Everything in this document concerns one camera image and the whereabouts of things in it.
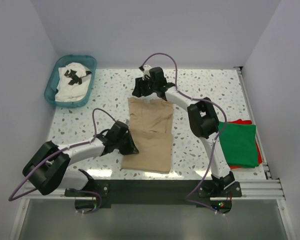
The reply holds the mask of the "beige t shirt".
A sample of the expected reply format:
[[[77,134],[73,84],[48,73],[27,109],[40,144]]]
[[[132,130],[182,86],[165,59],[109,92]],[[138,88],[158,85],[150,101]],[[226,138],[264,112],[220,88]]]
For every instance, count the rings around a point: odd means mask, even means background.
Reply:
[[[173,114],[171,102],[130,97],[129,130],[139,153],[123,157],[121,167],[167,174],[171,170]]]

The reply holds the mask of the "white t shirt black print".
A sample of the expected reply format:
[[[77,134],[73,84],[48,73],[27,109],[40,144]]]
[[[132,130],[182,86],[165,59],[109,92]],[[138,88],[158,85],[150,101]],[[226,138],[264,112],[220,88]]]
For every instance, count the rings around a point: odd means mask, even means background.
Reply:
[[[77,102],[87,95],[92,72],[86,66],[78,62],[71,62],[64,67],[59,67],[58,73],[56,102]]]

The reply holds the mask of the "teal plastic basket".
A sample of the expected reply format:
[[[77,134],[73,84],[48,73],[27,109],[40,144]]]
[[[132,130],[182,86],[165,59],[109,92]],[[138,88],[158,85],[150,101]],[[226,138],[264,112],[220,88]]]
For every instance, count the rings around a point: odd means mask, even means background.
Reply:
[[[59,68],[65,67],[66,65],[70,63],[80,63],[88,68],[88,70],[91,72],[91,80],[88,85],[87,92],[83,99],[78,101],[70,101],[70,102],[60,102],[55,100],[55,95],[57,94],[57,86],[60,81],[59,76]],[[79,108],[87,104],[90,98],[90,94],[92,92],[92,87],[94,85],[95,80],[95,74],[97,69],[97,60],[90,55],[65,55],[61,58],[59,58],[50,74],[49,80],[47,82],[45,91],[44,91],[44,98],[45,100],[54,106],[61,107],[61,108]]]

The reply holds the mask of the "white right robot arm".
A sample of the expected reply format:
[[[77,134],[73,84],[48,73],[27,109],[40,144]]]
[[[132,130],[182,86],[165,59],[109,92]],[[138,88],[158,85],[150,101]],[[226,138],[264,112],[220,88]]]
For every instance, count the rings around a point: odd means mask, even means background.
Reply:
[[[209,168],[213,183],[213,192],[220,197],[225,196],[235,182],[219,139],[225,127],[219,128],[220,121],[215,108],[218,108],[226,119],[222,108],[212,102],[210,98],[191,98],[178,90],[177,85],[168,82],[161,67],[145,68],[140,66],[142,77],[135,79],[132,95],[141,98],[156,94],[167,102],[171,102],[187,111],[189,126],[192,133],[201,140],[210,155]]]

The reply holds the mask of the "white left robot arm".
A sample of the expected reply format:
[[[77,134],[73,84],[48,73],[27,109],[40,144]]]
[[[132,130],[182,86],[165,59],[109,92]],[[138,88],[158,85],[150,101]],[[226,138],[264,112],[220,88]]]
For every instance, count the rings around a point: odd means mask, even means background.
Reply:
[[[110,154],[114,150],[123,156],[139,153],[128,125],[121,121],[95,134],[91,140],[70,145],[57,145],[51,140],[45,142],[25,165],[22,174],[45,196],[64,181],[69,165]]]

